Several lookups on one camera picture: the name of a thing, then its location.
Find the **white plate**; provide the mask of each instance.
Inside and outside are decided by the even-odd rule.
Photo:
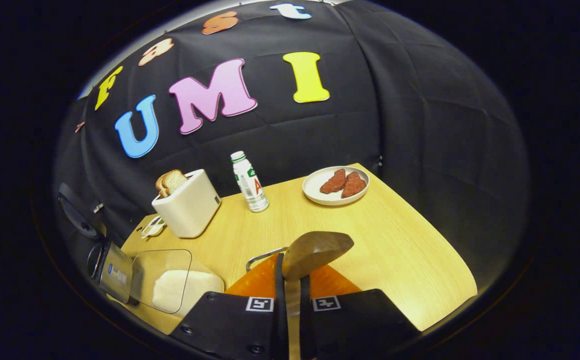
[[[328,182],[328,180],[332,178],[332,176],[334,176],[334,172],[339,169],[345,170],[345,176],[348,176],[348,174],[352,173],[353,171],[356,171],[359,174],[359,178],[361,178],[365,182],[365,187],[363,188],[363,190],[347,198],[341,198],[343,190],[336,191],[333,193],[322,193],[320,191],[322,186],[326,182]],[[312,200],[317,204],[334,207],[336,205],[349,204],[361,199],[361,197],[366,193],[366,191],[368,191],[369,186],[370,186],[370,176],[368,176],[368,174],[365,171],[352,166],[331,166],[322,168],[308,175],[308,177],[306,177],[305,180],[303,181],[302,187],[303,193],[305,194],[305,196],[308,197],[308,199]]]

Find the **letter m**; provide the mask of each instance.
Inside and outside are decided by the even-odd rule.
[[[251,98],[242,76],[244,59],[231,59],[220,63],[212,74],[207,88],[193,77],[186,77],[175,82],[169,92],[176,96],[178,109],[181,112],[182,134],[190,134],[203,125],[204,121],[195,115],[195,107],[205,118],[215,121],[219,109],[219,97],[223,97],[223,116],[237,116],[257,107],[255,98]]]

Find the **bottle cap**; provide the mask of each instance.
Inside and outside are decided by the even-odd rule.
[[[230,155],[230,159],[232,160],[232,162],[237,162],[241,159],[245,159],[246,158],[246,154],[243,151],[237,151],[235,153],[233,153],[232,155]]]

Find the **bread slice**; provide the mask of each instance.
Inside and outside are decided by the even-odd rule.
[[[163,175],[159,176],[159,178],[157,178],[156,182],[154,183],[154,187],[157,189],[157,191],[159,192],[159,195],[162,198],[165,198],[166,196],[168,196],[168,194],[166,194],[166,189],[164,187],[164,177],[165,176],[166,176],[165,173]]]
[[[164,174],[162,178],[162,186],[164,187],[166,194],[170,196],[187,180],[188,178],[181,172],[181,170],[171,170]]]

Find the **blue letter u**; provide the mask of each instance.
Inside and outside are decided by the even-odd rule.
[[[153,102],[156,96],[149,95],[136,105],[136,111],[141,113],[143,124],[145,125],[145,137],[141,141],[137,141],[135,133],[132,131],[130,125],[130,118],[132,118],[132,111],[128,111],[114,124],[114,129],[119,132],[119,139],[123,150],[131,158],[141,158],[153,149],[157,144],[159,138],[159,124],[155,117],[155,109],[153,109]]]

